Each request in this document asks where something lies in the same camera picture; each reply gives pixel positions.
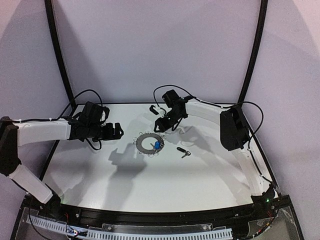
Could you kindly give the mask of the key with blue tag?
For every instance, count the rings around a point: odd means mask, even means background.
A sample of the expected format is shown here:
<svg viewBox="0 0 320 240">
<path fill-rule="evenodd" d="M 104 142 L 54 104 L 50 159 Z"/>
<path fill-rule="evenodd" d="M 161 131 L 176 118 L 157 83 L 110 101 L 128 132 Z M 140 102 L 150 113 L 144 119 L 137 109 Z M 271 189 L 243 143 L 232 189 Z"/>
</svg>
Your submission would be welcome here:
<svg viewBox="0 0 320 240">
<path fill-rule="evenodd" d="M 152 145 L 152 147 L 153 147 L 154 150 L 160 149 L 161 148 L 161 142 L 160 141 L 156 141 L 154 143 L 154 145 Z"/>
</svg>

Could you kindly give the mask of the metal ring plate with keyrings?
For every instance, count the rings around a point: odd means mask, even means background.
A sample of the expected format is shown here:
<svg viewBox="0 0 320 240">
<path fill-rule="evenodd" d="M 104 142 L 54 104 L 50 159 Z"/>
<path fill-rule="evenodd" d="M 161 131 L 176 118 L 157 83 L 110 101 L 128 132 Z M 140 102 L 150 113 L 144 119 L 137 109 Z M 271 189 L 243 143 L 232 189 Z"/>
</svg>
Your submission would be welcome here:
<svg viewBox="0 0 320 240">
<path fill-rule="evenodd" d="M 161 148 L 153 149 L 156 141 L 161 143 Z M 163 134 L 153 132 L 140 132 L 138 136 L 133 138 L 133 145 L 135 146 L 139 155 L 144 155 L 149 158 L 157 157 L 165 147 L 166 137 Z"/>
</svg>

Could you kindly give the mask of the key with black tag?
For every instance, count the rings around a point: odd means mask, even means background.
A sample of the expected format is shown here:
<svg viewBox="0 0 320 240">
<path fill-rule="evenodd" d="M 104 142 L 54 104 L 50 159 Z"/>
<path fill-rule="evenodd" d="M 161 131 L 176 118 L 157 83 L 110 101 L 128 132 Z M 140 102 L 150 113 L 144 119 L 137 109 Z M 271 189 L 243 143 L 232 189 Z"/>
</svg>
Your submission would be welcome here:
<svg viewBox="0 0 320 240">
<path fill-rule="evenodd" d="M 186 150 L 186 149 L 184 149 L 184 148 L 182 148 L 182 147 L 177 147 L 176 149 L 177 149 L 179 152 L 183 153 L 183 155 L 182 155 L 182 157 L 181 157 L 182 159 L 191 155 L 191 153 L 190 153 L 188 150 Z"/>
</svg>

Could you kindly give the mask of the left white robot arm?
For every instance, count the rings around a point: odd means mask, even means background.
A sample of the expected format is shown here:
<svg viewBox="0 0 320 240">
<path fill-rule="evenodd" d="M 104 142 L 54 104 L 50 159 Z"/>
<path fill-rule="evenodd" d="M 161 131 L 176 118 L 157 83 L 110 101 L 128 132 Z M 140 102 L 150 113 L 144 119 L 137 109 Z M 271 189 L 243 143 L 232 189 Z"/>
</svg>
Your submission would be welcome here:
<svg viewBox="0 0 320 240">
<path fill-rule="evenodd" d="M 26 168 L 18 157 L 18 148 L 27 144 L 49 141 L 94 143 L 119 140 L 124 135 L 120 123 L 107 122 L 108 107 L 87 102 L 82 111 L 74 116 L 58 118 L 0 120 L 0 173 L 17 183 L 40 203 L 60 203 L 56 193 Z"/>
</svg>

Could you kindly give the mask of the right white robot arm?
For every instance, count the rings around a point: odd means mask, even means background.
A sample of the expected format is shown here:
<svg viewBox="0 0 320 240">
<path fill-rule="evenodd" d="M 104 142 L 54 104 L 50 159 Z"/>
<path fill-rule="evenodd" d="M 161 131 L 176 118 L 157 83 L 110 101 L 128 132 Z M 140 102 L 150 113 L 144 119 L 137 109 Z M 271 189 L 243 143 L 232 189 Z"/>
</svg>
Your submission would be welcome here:
<svg viewBox="0 0 320 240">
<path fill-rule="evenodd" d="M 154 132 L 174 131 L 180 122 L 189 116 L 217 124 L 220 143 L 238 161 L 249 184 L 253 203 L 255 205 L 271 203 L 272 199 L 278 195 L 277 185 L 263 172 L 263 167 L 253 150 L 254 134 L 250 131 L 239 103 L 222 106 L 205 102 L 191 94 L 180 97 L 174 89 L 167 91 L 162 99 L 168 110 L 159 103 L 149 107 L 149 110 L 158 116 L 154 124 Z"/>
</svg>

